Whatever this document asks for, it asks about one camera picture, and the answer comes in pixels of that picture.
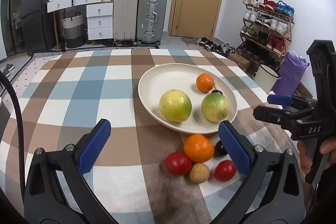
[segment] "metal bolt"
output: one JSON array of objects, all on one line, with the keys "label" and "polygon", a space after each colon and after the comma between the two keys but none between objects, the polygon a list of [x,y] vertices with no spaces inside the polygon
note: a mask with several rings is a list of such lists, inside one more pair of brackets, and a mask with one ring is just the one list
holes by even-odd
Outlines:
[{"label": "metal bolt", "polygon": [[42,151],[43,151],[43,149],[40,147],[40,148],[38,148],[38,149],[35,150],[35,154],[39,155],[39,154],[42,153]]},{"label": "metal bolt", "polygon": [[258,144],[254,147],[254,150],[257,151],[257,152],[263,152],[264,148],[261,145]]},{"label": "metal bolt", "polygon": [[286,152],[287,152],[288,155],[293,155],[294,154],[292,149],[286,149]]},{"label": "metal bolt", "polygon": [[68,145],[65,147],[65,150],[66,150],[66,151],[72,151],[74,148],[75,148],[75,146],[74,146],[73,144],[68,144]]}]

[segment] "purple bag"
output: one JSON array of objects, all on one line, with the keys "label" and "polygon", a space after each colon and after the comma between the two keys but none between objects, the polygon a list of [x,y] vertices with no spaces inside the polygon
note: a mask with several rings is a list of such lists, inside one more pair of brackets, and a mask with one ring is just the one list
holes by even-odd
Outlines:
[{"label": "purple bag", "polygon": [[283,96],[293,95],[308,66],[309,63],[305,59],[298,57],[296,53],[293,55],[288,52],[278,72],[281,78],[272,88],[274,93]]}]

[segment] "checkered tablecloth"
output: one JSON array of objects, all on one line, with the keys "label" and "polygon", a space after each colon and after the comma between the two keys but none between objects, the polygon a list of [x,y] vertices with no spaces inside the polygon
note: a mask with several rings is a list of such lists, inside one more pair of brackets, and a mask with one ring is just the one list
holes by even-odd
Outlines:
[{"label": "checkered tablecloth", "polygon": [[[222,78],[237,99],[238,114],[232,124],[240,134],[268,151],[295,150],[279,126],[253,118],[254,107],[268,105],[266,93],[235,63],[218,54],[163,49],[74,52],[45,63],[19,99],[26,175],[36,148],[54,151],[76,144],[105,118],[111,122],[111,136],[84,177],[111,215],[120,223],[209,223],[232,198],[243,178],[237,173],[226,183],[210,178],[193,184],[188,176],[175,177],[167,172],[166,156],[183,151],[187,136],[151,118],[137,93],[141,76],[166,63],[195,65]],[[0,143],[0,186],[22,213],[14,112],[5,124]],[[210,140],[215,144],[218,135],[211,135]],[[214,157],[206,164],[213,171],[224,159],[229,156]],[[79,211],[62,173],[58,176],[71,207]],[[267,175],[251,210],[260,203],[268,181]]]}]

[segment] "table leg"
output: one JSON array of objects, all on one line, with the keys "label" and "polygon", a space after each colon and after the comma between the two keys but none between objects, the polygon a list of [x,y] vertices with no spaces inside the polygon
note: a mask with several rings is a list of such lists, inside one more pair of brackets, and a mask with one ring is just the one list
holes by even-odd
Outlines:
[{"label": "table leg", "polygon": [[56,38],[56,46],[55,46],[55,50],[59,50],[59,43],[58,43],[58,35],[57,35],[57,24],[56,24],[56,13],[53,12],[53,18],[54,18],[54,31],[55,31],[55,38]]}]

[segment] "blue gripper pad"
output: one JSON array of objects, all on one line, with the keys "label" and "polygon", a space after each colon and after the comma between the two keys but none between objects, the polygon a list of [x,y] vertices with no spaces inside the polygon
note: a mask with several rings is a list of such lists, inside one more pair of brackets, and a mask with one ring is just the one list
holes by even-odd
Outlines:
[{"label": "blue gripper pad", "polygon": [[101,119],[89,133],[90,140],[78,156],[78,171],[81,175],[90,172],[110,135],[110,122]]},{"label": "blue gripper pad", "polygon": [[229,121],[223,121],[218,128],[219,138],[230,155],[238,172],[248,176],[251,172],[254,154],[252,144],[245,136],[239,135]]},{"label": "blue gripper pad", "polygon": [[269,95],[267,97],[267,102],[272,105],[279,106],[291,106],[294,104],[293,99],[290,96],[281,96],[281,95]]}]

